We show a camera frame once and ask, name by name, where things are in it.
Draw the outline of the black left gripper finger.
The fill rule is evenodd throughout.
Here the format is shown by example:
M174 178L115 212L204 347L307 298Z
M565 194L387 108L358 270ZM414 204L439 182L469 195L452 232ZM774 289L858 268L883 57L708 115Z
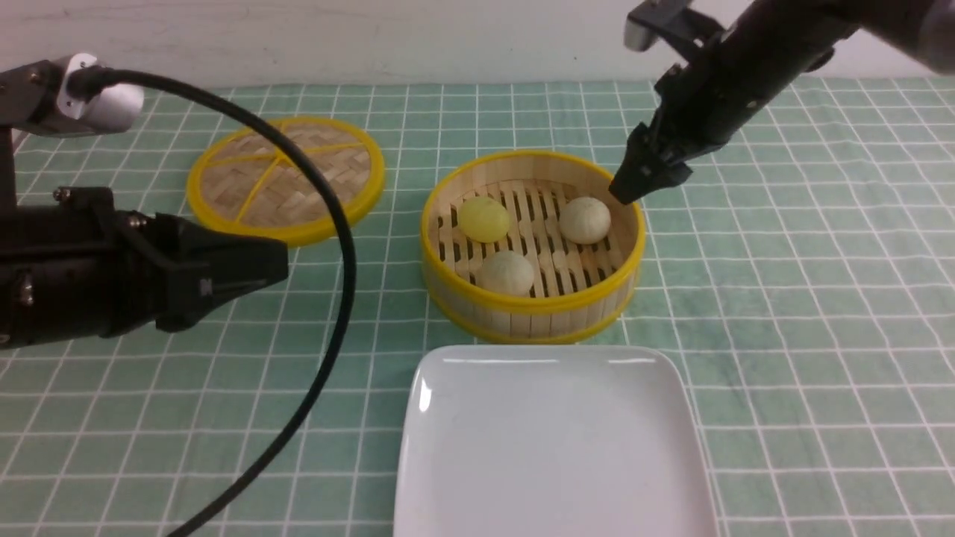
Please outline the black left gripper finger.
M154 326L164 333L189 330L218 308L245 295L248 289L238 284L216 280L197 280L172 292L167 304L154 320Z
M177 218L177 288L266 288L287 276L284 242L218 232Z

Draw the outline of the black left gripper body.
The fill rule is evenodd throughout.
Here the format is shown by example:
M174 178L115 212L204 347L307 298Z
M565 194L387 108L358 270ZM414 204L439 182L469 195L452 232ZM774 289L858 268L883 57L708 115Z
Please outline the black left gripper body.
M146 325L177 333L194 321L164 305L163 273L145 254L183 262L194 221L118 210L106 188L50 205L2 205L2 350L98 337Z

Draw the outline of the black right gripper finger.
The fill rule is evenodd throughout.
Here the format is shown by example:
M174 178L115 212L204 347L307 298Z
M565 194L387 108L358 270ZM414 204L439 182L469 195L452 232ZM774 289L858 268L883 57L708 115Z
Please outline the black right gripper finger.
M682 186L692 174L682 157L652 157L649 170L649 193Z
M608 191L620 204L633 204L665 187L665 162L645 145L628 145Z

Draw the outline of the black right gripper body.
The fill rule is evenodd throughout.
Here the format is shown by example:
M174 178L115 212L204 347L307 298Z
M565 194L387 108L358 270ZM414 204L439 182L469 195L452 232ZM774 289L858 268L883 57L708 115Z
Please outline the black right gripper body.
M698 57L658 79L660 105L630 145L686 161L726 146L802 72L825 64L853 30L835 15L741 15Z

